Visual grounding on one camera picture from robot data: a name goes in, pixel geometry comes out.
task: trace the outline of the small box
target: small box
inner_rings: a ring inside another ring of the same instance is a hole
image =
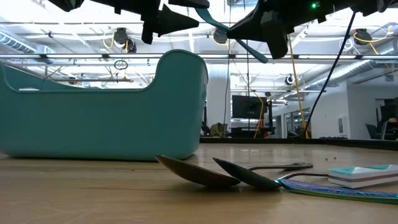
[[[329,182],[356,189],[398,181],[398,165],[346,167],[329,170]]]

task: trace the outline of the chair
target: chair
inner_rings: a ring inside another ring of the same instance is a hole
[[[0,64],[0,150],[12,157],[154,161],[199,146],[208,74],[202,58],[171,50],[140,90],[24,90]]]
[[[368,133],[371,139],[378,139],[380,140],[380,133],[377,133],[377,127],[373,124],[365,124],[366,129],[368,129]]]

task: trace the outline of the desk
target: desk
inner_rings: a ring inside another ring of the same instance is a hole
[[[353,164],[394,164],[398,152],[321,145],[202,144],[188,162],[226,174],[213,157],[244,167],[312,162],[314,168],[309,172],[324,172]],[[273,179],[286,174],[280,170],[258,173]],[[295,180],[328,184],[321,177]],[[366,189],[398,192],[398,184]],[[0,155],[0,220],[3,224],[380,224],[396,223],[397,205],[284,190],[259,192],[245,184],[224,192],[208,191],[156,162],[9,159]]]
[[[232,138],[254,138],[256,133],[256,127],[240,127],[240,128],[231,128],[231,133],[228,134],[229,137]],[[275,128],[259,128],[259,132],[257,133],[257,138],[264,138],[265,133],[271,132],[273,134]]]

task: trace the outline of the monitor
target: monitor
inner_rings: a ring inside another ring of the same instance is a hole
[[[388,119],[396,117],[396,106],[395,105],[381,106],[380,110],[381,110],[381,120],[382,121],[388,121]]]
[[[264,102],[262,113],[267,113],[267,98],[261,97]],[[242,119],[259,119],[261,101],[256,96],[232,96],[232,117]]]

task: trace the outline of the spoon handle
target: spoon handle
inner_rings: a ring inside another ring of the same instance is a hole
[[[259,170],[259,169],[308,169],[311,166],[303,166],[303,165],[275,165],[275,166],[251,166],[246,168],[247,170]]]
[[[280,179],[290,179],[292,177],[296,176],[312,176],[312,177],[328,177],[329,175],[327,173],[311,173],[311,172],[298,172],[298,173],[293,173],[293,174],[288,174],[286,176],[283,176],[281,178],[278,178],[277,180]]]

